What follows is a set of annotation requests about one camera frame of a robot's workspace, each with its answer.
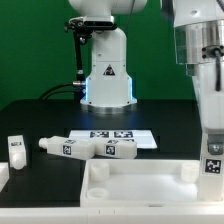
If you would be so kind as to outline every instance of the white robot link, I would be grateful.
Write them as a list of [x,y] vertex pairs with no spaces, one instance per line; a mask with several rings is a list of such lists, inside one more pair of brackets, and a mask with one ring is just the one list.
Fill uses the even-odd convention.
[[224,164],[224,1],[161,0],[161,7],[174,24],[177,63],[187,65],[199,106],[202,144],[198,198],[220,201]]
[[[126,36],[113,14],[142,10],[147,0],[69,0],[81,14],[66,24],[73,31],[78,80],[85,85],[81,106],[98,113],[120,113],[133,108],[132,79],[126,72]],[[92,38],[92,72],[85,79],[80,45]]]

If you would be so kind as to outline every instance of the small white part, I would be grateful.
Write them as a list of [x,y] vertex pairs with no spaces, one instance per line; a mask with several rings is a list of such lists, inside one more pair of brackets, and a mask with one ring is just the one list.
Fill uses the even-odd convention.
[[0,192],[9,180],[8,163],[0,163]]
[[20,170],[26,166],[26,148],[24,145],[23,136],[9,136],[8,147],[10,167]]
[[110,177],[110,167],[107,162],[95,162],[90,167],[90,177],[93,181],[106,181]]
[[106,200],[109,199],[109,191],[104,188],[91,188],[87,191],[88,199]]
[[87,160],[95,155],[94,144],[88,139],[75,140],[54,136],[52,138],[41,138],[39,146],[47,149],[49,154],[80,160]]
[[39,146],[41,148],[43,148],[43,149],[47,149],[47,147],[48,147],[48,140],[47,140],[47,138],[41,138],[39,140]]
[[134,159],[137,156],[137,143],[133,141],[92,138],[95,154],[120,159]]
[[181,179],[186,183],[195,183],[199,177],[199,162],[185,162],[181,167]]

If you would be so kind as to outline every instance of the white block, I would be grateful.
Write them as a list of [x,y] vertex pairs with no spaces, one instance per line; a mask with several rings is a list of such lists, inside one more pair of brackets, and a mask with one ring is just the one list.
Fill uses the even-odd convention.
[[137,156],[137,143],[126,140],[92,138],[95,154],[120,159],[134,159]]
[[10,167],[20,170],[26,166],[26,148],[24,145],[23,136],[9,136],[8,147]]
[[68,139],[59,136],[41,138],[39,146],[47,153],[74,159],[87,160],[94,156],[94,144],[86,139]]

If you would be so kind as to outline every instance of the warning label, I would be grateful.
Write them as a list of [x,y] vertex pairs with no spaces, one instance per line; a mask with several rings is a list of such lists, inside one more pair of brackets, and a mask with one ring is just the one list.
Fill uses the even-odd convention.
[[109,76],[115,76],[114,70],[111,67],[111,65],[109,65],[106,69],[106,71],[103,73],[103,75],[109,75]]

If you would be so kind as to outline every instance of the white container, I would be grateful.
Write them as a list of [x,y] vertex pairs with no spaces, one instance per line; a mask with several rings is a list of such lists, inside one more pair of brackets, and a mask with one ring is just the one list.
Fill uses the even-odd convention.
[[137,156],[137,143],[133,141],[92,138],[95,154],[120,159],[134,159]]
[[54,136],[52,138],[41,138],[39,146],[47,149],[49,154],[80,160],[87,160],[94,156],[94,144],[85,139],[74,140]]
[[[104,166],[109,167],[109,177],[92,178],[92,168],[97,163],[108,164]],[[223,206],[223,201],[198,199],[198,164],[199,161],[186,160],[91,159],[86,163],[81,207]],[[95,195],[99,200],[88,197],[91,190],[96,192],[97,189],[100,190]]]

